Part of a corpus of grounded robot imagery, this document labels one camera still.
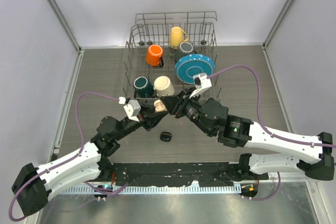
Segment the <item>white earbud charging case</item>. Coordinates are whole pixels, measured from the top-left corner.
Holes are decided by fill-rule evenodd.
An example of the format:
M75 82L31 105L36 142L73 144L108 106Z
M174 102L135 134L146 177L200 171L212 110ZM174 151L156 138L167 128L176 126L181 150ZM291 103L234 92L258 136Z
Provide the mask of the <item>white earbud charging case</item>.
M161 100L156 100L153 105L155 108L155 112L157 113L167 111L166 106L163 104Z

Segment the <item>black earbud charging case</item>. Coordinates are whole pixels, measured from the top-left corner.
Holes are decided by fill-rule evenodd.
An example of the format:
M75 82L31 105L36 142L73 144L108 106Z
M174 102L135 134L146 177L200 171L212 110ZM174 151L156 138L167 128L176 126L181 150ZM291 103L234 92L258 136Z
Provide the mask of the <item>black earbud charging case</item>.
M172 134L170 132L161 132L160 140L164 142L170 142L172 139Z

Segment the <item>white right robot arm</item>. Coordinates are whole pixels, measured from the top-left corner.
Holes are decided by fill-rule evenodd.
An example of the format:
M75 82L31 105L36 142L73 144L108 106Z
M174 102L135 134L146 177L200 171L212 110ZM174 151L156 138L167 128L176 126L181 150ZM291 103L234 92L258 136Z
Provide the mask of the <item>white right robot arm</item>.
M237 173L242 179L250 179L255 174L298 170L312 179L334 179L331 134L298 135L265 127L250 119L230 115L228 108L213 98L199 104L192 92L183 90L178 95L162 96L160 100L170 115L177 119L187 117L205 135L216 137L227 147L273 151L270 155L241 155Z

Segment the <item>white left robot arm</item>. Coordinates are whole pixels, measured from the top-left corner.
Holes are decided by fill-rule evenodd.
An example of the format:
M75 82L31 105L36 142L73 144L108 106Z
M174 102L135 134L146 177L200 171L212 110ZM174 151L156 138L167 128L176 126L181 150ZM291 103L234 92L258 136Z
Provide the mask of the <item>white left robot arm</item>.
M139 128L149 131L168 114L153 105L129 102L124 106L127 115L121 121L106 116L97 128L97 134L70 154L35 167L32 163L23 166L17 175L12 192L15 202L26 218L43 209L59 193L89 180L107 181L112 174L108 160L120 147L119 140Z

